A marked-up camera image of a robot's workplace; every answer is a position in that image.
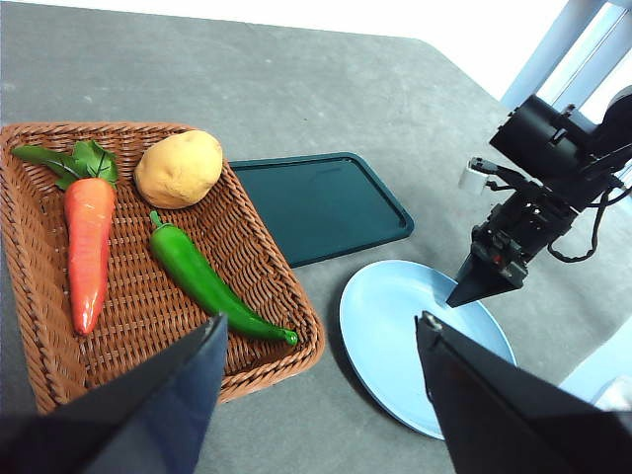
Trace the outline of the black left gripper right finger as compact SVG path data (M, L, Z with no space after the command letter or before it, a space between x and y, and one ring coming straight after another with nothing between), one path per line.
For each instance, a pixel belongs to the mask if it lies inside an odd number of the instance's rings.
M628 473L631 414L603 411L425 311L426 392L458 473Z

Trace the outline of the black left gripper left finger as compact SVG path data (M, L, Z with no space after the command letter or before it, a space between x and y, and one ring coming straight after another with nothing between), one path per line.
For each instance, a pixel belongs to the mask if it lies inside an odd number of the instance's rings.
M227 339L220 314L46 415L2 418L2 472L193 472L218 401Z

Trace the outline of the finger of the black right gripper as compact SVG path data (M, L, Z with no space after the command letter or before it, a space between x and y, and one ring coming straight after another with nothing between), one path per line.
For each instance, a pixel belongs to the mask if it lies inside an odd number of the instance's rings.
M494 272L487 262L473 253L459 269L456 281L456 287L446 298L450 307L491 296L494 290Z
M492 269L492 271L494 272L494 290L491 296L522 288L524 272L521 269L509 268L502 272Z

